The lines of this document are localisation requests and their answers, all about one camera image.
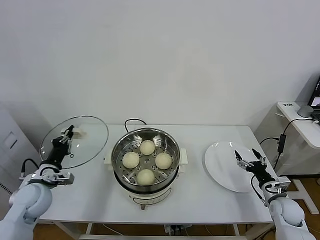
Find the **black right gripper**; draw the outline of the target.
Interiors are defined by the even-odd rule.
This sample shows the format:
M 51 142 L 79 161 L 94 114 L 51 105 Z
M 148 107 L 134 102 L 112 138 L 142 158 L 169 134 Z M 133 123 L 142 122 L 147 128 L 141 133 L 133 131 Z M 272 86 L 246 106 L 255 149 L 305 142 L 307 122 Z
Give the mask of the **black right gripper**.
M 257 178 L 259 185 L 274 182 L 275 179 L 270 173 L 266 171 L 266 157 L 262 156 L 260 152 L 258 152 L 254 148 L 252 148 L 251 150 L 258 161 L 248 162 L 241 157 L 238 151 L 234 150 L 237 165 L 241 168 L 247 168 L 248 172 L 253 173 L 253 175 Z

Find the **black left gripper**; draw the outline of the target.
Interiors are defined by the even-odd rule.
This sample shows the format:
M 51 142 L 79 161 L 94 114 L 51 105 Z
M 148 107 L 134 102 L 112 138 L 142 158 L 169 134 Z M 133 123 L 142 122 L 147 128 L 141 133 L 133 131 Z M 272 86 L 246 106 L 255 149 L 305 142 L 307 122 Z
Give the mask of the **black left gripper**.
M 53 165 L 57 168 L 62 168 L 62 161 L 65 156 L 69 154 L 70 140 L 68 135 L 73 135 L 74 125 L 70 125 L 66 130 L 65 134 L 60 136 L 59 142 L 52 143 L 52 150 L 49 153 L 47 159 L 44 161 L 45 164 Z

